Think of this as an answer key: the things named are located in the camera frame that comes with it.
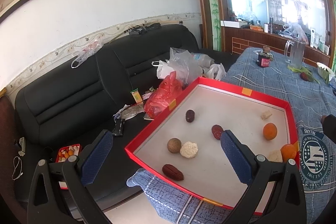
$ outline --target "tablecloth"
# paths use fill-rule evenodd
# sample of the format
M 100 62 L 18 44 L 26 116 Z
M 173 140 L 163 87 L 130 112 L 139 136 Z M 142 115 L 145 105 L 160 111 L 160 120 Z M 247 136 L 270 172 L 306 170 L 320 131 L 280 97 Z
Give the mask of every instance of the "tablecloth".
M 334 157 L 336 144 L 323 134 L 321 117 L 336 116 L 336 96 L 313 71 L 320 84 L 304 82 L 298 73 L 287 68 L 284 55 L 271 52 L 274 61 L 268 68 L 256 65 L 257 48 L 248 48 L 230 68 L 222 81 L 243 86 L 290 103 L 296 122 L 300 147 L 300 173 L 307 207 L 307 223 L 313 223 L 321 214 L 336 190 Z M 219 224 L 229 210 L 203 202 L 139 169 L 127 181 L 132 187 L 140 185 L 158 215 L 177 224 Z

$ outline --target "metal screw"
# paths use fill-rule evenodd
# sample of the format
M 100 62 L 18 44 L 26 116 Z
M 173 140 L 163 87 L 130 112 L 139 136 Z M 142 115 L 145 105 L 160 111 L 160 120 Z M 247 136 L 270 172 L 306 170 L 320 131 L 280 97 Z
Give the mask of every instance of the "metal screw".
M 263 162 L 266 160 L 266 158 L 263 155 L 258 155 L 257 160 Z
M 296 162 L 293 159 L 289 159 L 288 162 L 289 162 L 290 165 L 296 165 Z
M 45 160 L 39 160 L 39 166 L 45 165 Z
M 77 156 L 76 155 L 71 155 L 69 158 L 68 158 L 68 161 L 70 162 L 75 162 L 77 160 Z

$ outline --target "black leather sofa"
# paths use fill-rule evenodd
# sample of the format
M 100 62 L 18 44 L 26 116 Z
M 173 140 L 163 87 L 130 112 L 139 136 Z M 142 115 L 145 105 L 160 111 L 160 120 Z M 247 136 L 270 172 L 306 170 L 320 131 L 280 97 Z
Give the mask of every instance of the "black leather sofa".
M 113 115 L 125 104 L 133 104 L 135 88 L 143 94 L 161 80 L 152 61 L 169 59 L 170 47 L 206 53 L 226 69 L 238 56 L 199 49 L 196 39 L 182 25 L 166 25 L 142 35 L 129 35 L 106 44 L 78 68 L 72 60 L 21 89 L 15 100 L 16 126 L 26 137 L 22 157 L 23 176 L 15 181 L 16 199 L 27 207 L 31 180 L 40 159 L 54 161 L 60 147 L 92 143 L 103 130 L 115 126 Z M 126 186 L 139 168 L 124 147 L 149 123 L 139 114 L 125 122 L 124 136 L 113 148 L 96 180 L 87 188 L 102 210 L 132 197 L 140 188 Z M 68 190 L 62 191 L 75 218 L 80 218 Z

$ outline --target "charging cable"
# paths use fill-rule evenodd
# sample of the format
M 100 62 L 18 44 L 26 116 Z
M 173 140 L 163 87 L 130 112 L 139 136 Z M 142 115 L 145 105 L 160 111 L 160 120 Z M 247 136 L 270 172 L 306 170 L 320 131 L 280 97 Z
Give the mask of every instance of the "charging cable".
M 15 165 L 15 159 L 18 158 L 18 162 L 17 164 Z M 19 164 L 21 164 L 21 170 L 20 170 L 20 175 L 16 178 L 13 178 L 14 174 L 15 174 L 15 171 L 16 171 L 16 168 L 19 166 Z M 14 172 L 13 172 L 13 175 L 12 175 L 12 180 L 17 180 L 19 177 L 21 177 L 23 175 L 23 172 L 22 172 L 22 161 L 21 161 L 21 158 L 16 156 L 14 159 L 13 159 L 13 165 L 14 165 Z

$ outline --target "white wall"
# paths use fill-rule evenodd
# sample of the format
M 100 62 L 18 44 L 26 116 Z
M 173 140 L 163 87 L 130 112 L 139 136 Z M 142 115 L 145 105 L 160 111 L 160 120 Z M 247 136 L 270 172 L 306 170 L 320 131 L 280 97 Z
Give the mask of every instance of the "white wall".
M 30 0 L 0 24 L 0 89 L 49 52 L 91 32 L 192 12 L 200 12 L 199 0 Z

